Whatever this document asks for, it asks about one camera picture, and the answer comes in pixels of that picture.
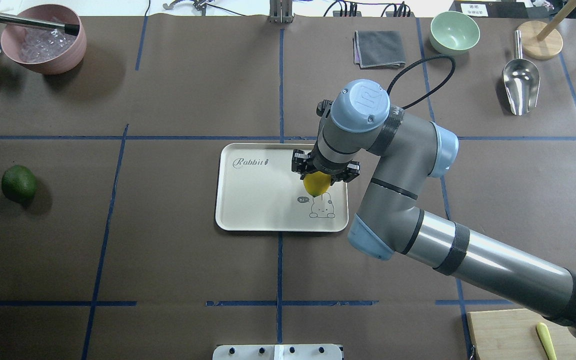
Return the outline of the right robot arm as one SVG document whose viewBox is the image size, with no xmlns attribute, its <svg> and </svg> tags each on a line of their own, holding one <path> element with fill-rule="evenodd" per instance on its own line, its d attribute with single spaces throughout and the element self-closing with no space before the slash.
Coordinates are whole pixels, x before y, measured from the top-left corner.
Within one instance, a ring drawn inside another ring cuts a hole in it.
<svg viewBox="0 0 576 360">
<path fill-rule="evenodd" d="M 576 338 L 576 272 L 480 234 L 417 206 L 423 183 L 455 161 L 455 133 L 393 105 L 373 80 L 352 80 L 334 100 L 318 103 L 318 136 L 309 153 L 295 150 L 291 169 L 316 172 L 330 183 L 351 182 L 361 171 L 360 150 L 379 157 L 354 215 L 348 240 L 380 260 L 409 256 L 435 271 L 503 297 Z"/>
</svg>

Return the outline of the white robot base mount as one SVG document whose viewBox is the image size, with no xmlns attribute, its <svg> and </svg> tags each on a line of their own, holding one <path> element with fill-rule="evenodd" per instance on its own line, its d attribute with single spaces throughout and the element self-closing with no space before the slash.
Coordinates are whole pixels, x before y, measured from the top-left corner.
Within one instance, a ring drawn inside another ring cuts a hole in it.
<svg viewBox="0 0 576 360">
<path fill-rule="evenodd" d="M 343 360 L 342 345 L 314 344 L 224 344 L 217 346 L 213 360 Z"/>
</svg>

